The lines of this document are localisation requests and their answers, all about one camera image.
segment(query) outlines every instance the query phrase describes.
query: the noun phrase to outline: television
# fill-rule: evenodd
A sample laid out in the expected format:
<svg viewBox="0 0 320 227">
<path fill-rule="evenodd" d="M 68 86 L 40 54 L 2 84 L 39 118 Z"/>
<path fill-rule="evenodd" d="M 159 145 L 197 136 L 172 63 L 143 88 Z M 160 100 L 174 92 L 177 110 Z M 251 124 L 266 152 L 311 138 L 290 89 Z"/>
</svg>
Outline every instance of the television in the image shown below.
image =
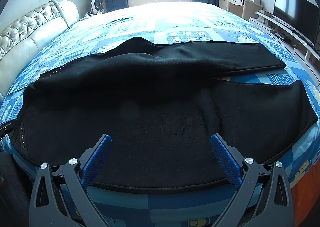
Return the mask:
<svg viewBox="0 0 320 227">
<path fill-rule="evenodd" d="M 273 17 L 315 44 L 320 25 L 320 10 L 316 5 L 307 0 L 275 0 Z"/>
</svg>

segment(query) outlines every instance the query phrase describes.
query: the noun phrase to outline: blue gripper pad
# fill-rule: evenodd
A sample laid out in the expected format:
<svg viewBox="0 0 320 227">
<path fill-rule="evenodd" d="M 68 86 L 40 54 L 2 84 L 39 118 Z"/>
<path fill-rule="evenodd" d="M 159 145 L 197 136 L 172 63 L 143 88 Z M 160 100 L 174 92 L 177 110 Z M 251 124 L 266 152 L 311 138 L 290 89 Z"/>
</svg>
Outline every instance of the blue gripper pad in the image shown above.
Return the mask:
<svg viewBox="0 0 320 227">
<path fill-rule="evenodd" d="M 241 185 L 241 169 L 233 156 L 216 135 L 211 137 L 210 146 L 229 183 Z"/>
<path fill-rule="evenodd" d="M 112 139 L 106 135 L 82 169 L 81 185 L 86 189 L 96 181 L 100 169 L 106 161 L 112 146 Z"/>
</svg>

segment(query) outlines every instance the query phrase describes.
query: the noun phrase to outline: tufted sofa back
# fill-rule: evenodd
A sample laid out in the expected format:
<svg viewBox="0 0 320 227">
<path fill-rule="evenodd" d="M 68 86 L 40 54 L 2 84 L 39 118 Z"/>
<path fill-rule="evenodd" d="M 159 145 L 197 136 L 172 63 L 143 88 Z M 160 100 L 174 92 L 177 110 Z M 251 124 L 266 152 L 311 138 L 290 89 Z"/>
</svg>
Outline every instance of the tufted sofa back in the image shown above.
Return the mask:
<svg viewBox="0 0 320 227">
<path fill-rule="evenodd" d="M 52 0 L 0 33 L 0 104 L 21 70 L 51 40 L 78 20 L 79 13 L 73 2 Z"/>
</svg>

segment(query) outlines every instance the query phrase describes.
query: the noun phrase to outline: blue patterned bedspread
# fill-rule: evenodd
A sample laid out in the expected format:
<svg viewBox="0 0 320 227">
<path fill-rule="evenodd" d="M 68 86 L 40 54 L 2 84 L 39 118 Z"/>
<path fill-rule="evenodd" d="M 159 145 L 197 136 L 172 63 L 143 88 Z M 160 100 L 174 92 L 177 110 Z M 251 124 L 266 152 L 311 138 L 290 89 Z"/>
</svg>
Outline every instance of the blue patterned bedspread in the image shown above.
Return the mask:
<svg viewBox="0 0 320 227">
<path fill-rule="evenodd" d="M 24 89 L 36 81 L 40 74 L 75 58 L 104 53 L 135 36 L 157 44 L 195 40 L 260 42 L 283 60 L 287 67 L 269 73 L 221 79 L 273 85 L 288 85 L 295 80 L 301 80 L 312 107 L 318 117 L 320 115 L 320 93 L 314 82 L 277 41 L 249 22 L 213 5 L 172 2 L 147 4 L 97 15 L 68 28 L 44 47 L 21 71 L 1 105 L 0 122 L 17 117 L 22 107 Z M 319 135 L 318 120 L 280 159 L 291 186 L 318 160 Z M 5 151 L 13 154 L 29 177 L 35 178 L 37 168 L 14 150 L 8 136 L 2 138 L 1 144 Z M 232 196 L 235 187 L 224 185 L 209 190 L 171 195 L 127 194 L 95 187 L 89 187 L 88 191 L 110 226 L 200 227 L 213 223 Z"/>
</svg>

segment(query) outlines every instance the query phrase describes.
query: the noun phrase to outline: metal screw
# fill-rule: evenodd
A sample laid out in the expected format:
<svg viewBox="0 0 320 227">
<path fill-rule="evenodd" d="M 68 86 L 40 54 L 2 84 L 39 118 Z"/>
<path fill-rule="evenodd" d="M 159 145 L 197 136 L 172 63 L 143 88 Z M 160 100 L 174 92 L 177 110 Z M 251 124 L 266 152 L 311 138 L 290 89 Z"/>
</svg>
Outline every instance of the metal screw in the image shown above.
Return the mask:
<svg viewBox="0 0 320 227">
<path fill-rule="evenodd" d="M 72 159 L 69 160 L 69 164 L 70 164 L 70 165 L 74 165 L 74 164 L 76 164 L 77 162 L 78 162 L 78 159 L 76 159 L 76 158 L 72 158 Z"/>
<path fill-rule="evenodd" d="M 46 169 L 47 167 L 48 167 L 48 164 L 47 164 L 47 163 L 43 163 L 43 164 L 40 166 L 41 169 Z"/>
<path fill-rule="evenodd" d="M 282 163 L 281 163 L 280 161 L 277 161 L 277 162 L 276 162 L 276 166 L 277 166 L 277 167 L 282 167 Z"/>
<path fill-rule="evenodd" d="M 253 164 L 253 159 L 252 158 L 245 158 L 244 160 L 248 164 Z"/>
</svg>

